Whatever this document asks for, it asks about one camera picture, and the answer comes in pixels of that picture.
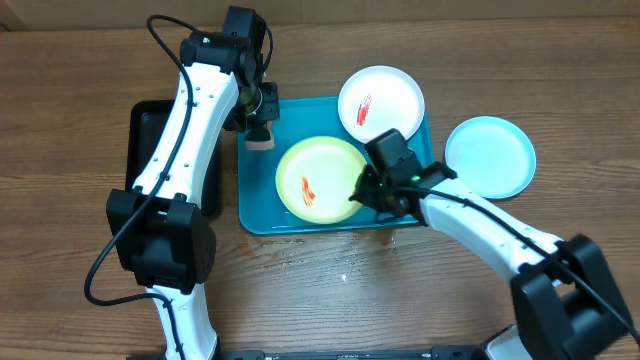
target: tabletop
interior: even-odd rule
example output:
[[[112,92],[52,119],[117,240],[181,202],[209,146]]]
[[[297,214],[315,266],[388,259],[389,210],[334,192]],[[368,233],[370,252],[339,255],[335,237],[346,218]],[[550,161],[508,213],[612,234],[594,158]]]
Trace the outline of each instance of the tabletop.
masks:
[[[160,30],[177,49],[187,33]],[[421,86],[436,158],[477,115],[531,138],[530,187],[499,203],[602,248],[640,323],[640,18],[290,25],[273,28],[282,98],[338,94],[355,71],[398,67]],[[178,72],[146,30],[0,33],[0,358],[159,353],[155,307],[100,308],[82,284],[110,239],[129,113],[174,96]],[[236,136],[225,133],[223,211],[209,315],[223,350],[411,349],[477,344],[514,322],[508,286],[429,228],[259,237],[237,215]],[[142,291],[117,256],[99,298]],[[638,359],[629,337],[602,358]]]

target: black container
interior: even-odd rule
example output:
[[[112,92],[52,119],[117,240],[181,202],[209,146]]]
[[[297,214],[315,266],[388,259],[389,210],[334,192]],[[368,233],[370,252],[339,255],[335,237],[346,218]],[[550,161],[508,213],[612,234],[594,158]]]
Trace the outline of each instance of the black container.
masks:
[[[131,109],[125,190],[131,191],[134,181],[151,160],[167,120],[169,120],[171,108],[173,108],[173,100],[153,100],[139,102]],[[217,141],[202,188],[202,208],[200,210],[204,216],[217,216],[221,210],[220,165],[220,141]]]

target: white plate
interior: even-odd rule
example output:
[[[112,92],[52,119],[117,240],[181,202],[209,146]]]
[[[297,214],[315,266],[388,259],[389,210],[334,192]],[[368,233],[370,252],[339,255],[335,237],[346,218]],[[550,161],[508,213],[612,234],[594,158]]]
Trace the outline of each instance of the white plate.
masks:
[[[362,143],[392,128],[408,140],[420,127],[424,109],[415,80],[390,66],[371,66],[353,74],[338,98],[342,125]]]
[[[493,116],[458,125],[447,140],[445,161],[471,190],[490,199],[517,195],[536,172],[531,140],[513,123]]]
[[[367,164],[348,142],[316,136],[300,141],[284,154],[276,170],[276,190],[297,217],[316,224],[347,219],[362,205],[349,201]]]

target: red mark on plate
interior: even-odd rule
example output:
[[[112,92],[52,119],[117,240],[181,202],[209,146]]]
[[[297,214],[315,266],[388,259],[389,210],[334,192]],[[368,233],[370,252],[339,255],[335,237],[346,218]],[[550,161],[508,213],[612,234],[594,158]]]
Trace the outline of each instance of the red mark on plate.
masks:
[[[367,115],[369,114],[369,107],[371,106],[371,94],[367,95],[364,98],[362,104],[358,108],[358,125],[364,125],[364,122],[367,121]]]
[[[304,204],[307,205],[307,207],[311,207],[315,199],[316,199],[316,194],[314,194],[313,191],[311,191],[311,188],[309,187],[309,180],[307,180],[307,178],[303,176],[302,177],[302,200],[304,200]]]

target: blue tray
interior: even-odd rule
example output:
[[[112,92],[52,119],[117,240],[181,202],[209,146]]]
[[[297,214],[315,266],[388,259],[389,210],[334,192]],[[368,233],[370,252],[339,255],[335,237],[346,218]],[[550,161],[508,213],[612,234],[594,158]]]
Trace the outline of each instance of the blue tray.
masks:
[[[411,216],[377,224],[373,221],[375,211],[369,208],[362,208],[336,224],[313,224],[293,215],[280,200],[276,191],[276,168],[284,153],[297,142],[318,135],[334,136],[365,154],[364,145],[352,138],[340,123],[337,96],[280,101],[280,121],[273,122],[272,131],[276,147],[268,151],[247,150],[244,134],[238,134],[238,213],[240,223],[251,233],[276,235],[417,224]],[[409,147],[423,165],[433,162],[426,115],[409,140]]]

